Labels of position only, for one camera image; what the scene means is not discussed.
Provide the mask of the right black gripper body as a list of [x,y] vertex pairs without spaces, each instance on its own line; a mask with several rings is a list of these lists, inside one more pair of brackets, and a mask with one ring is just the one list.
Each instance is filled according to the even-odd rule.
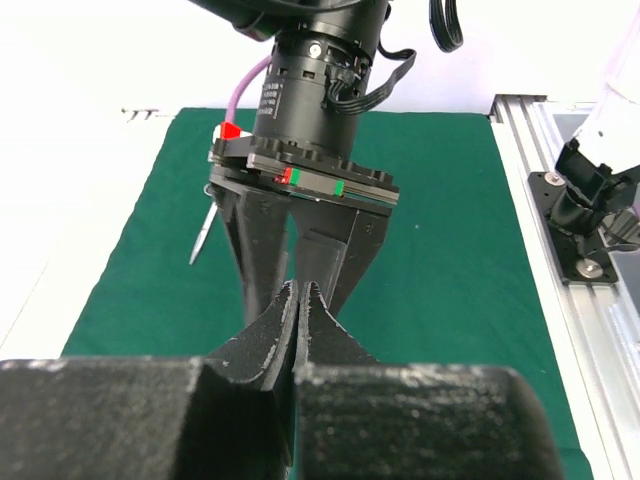
[[400,197],[393,176],[387,172],[267,137],[218,138],[208,160],[220,174],[264,177],[269,186],[314,196],[353,198],[389,207],[395,206]]

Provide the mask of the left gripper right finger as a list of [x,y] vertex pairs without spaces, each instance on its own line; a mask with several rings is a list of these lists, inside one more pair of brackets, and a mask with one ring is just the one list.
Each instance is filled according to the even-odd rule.
[[544,408],[509,368],[389,364],[300,297],[294,363],[303,479],[561,479]]

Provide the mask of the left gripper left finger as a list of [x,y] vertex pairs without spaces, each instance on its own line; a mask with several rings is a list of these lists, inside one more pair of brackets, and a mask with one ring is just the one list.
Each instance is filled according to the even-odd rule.
[[206,356],[1,364],[5,479],[283,479],[298,288]]

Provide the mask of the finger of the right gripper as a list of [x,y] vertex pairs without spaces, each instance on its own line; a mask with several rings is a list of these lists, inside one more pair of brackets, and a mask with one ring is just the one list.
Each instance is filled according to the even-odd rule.
[[392,210],[296,198],[295,278],[318,284],[329,312],[339,313],[386,238]]
[[284,282],[288,263],[288,196],[217,176],[212,179],[227,237],[238,266],[244,323],[253,323]]

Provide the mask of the steel surgical scissors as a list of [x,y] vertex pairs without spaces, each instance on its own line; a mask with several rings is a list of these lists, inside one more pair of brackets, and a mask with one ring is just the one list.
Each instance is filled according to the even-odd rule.
[[214,219],[216,217],[218,211],[217,201],[215,200],[214,187],[211,183],[208,183],[204,186],[203,189],[206,196],[211,200],[210,207],[205,215],[204,221],[198,232],[191,254],[189,258],[189,265],[194,265],[209,234],[211,226],[213,225]]

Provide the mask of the green surgical drape cloth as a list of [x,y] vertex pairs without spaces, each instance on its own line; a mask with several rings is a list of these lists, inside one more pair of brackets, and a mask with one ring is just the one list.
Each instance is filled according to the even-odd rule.
[[[222,118],[185,108],[170,124],[65,354],[198,355],[240,330],[241,282],[221,223],[188,261]],[[517,370],[545,406],[567,477],[590,478],[488,119],[366,114],[353,157],[391,173],[400,200],[340,323],[383,361]]]

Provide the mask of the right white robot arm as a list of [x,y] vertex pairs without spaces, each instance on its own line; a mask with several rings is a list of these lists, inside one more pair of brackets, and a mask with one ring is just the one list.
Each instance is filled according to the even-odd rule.
[[352,162],[359,117],[412,68],[367,87],[385,1],[206,1],[203,8],[256,40],[272,40],[250,134],[224,122],[211,154],[210,190],[254,321],[293,271],[319,286],[337,314],[381,248],[399,190],[389,173]]

